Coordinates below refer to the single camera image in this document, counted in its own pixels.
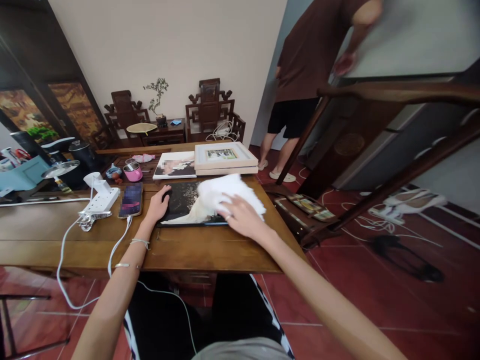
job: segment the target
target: white picture frame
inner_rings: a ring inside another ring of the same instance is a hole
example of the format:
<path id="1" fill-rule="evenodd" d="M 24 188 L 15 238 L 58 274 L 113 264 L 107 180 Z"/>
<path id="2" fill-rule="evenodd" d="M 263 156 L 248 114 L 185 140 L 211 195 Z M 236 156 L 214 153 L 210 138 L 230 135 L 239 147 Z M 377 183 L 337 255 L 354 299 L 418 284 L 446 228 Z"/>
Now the white picture frame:
<path id="1" fill-rule="evenodd" d="M 239 141 L 195 145 L 195 170 L 253 167 L 258 162 Z"/>

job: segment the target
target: sandal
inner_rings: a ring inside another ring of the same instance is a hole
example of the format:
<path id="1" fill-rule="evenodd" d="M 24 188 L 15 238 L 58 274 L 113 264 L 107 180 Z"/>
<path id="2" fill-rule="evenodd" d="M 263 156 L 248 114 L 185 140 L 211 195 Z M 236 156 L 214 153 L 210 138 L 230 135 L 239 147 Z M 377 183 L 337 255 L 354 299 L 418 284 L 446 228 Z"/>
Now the sandal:
<path id="1" fill-rule="evenodd" d="M 270 172 L 268 174 L 272 179 L 275 179 L 277 180 L 279 177 L 280 177 L 280 174 L 276 174 L 276 173 L 273 173 L 273 172 Z M 297 178 L 295 176 L 293 176 L 292 174 L 290 173 L 287 173 L 285 178 L 283 179 L 283 182 L 284 183 L 293 183 Z"/>
<path id="2" fill-rule="evenodd" d="M 268 161 L 268 160 L 265 160 L 265 164 L 263 164 L 263 166 L 260 166 L 260 163 L 258 163 L 258 171 L 262 171 L 262 170 L 265 169 L 268 165 L 269 165 L 269 161 Z"/>

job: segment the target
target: pink cup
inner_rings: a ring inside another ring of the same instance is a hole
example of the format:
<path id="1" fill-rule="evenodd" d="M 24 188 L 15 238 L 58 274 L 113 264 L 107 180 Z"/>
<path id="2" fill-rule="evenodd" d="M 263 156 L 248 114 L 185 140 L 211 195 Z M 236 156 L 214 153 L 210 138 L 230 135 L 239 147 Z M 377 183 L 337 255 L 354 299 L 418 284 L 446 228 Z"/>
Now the pink cup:
<path id="1" fill-rule="evenodd" d="M 123 167 L 123 172 L 125 173 L 126 178 L 132 183 L 135 183 L 144 177 L 144 173 L 138 162 L 125 165 Z"/>

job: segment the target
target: bonsai plant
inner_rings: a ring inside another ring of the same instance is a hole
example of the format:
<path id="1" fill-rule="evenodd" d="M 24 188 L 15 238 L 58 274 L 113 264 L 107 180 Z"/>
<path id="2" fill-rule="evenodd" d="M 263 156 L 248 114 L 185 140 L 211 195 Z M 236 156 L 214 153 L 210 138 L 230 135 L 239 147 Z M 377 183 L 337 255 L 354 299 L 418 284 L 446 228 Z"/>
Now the bonsai plant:
<path id="1" fill-rule="evenodd" d="M 59 134 L 56 131 L 50 130 L 45 126 L 41 127 L 31 127 L 27 131 L 28 135 L 36 140 L 37 143 L 47 144 L 53 141 Z"/>
<path id="2" fill-rule="evenodd" d="M 151 82 L 149 85 L 144 86 L 144 90 L 154 90 L 156 91 L 156 98 L 150 100 L 150 105 L 148 109 L 155 114 L 156 122 L 158 126 L 164 127 L 167 124 L 167 118 L 162 114 L 158 114 L 155 110 L 160 106 L 160 99 L 164 92 L 167 91 L 169 84 L 165 81 L 165 78 L 159 77 L 155 83 Z"/>

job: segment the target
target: phone screen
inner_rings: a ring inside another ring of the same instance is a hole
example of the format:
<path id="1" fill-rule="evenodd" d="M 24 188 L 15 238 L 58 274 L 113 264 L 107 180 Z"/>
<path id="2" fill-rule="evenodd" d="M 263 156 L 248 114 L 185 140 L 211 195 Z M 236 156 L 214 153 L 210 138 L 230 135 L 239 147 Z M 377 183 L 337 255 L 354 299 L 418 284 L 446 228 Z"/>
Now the phone screen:
<path id="1" fill-rule="evenodd" d="M 123 192 L 121 199 L 120 210 L 118 211 L 119 218 L 126 218 L 128 215 L 139 215 L 142 211 L 142 189 L 143 184 L 136 183 L 129 185 Z"/>

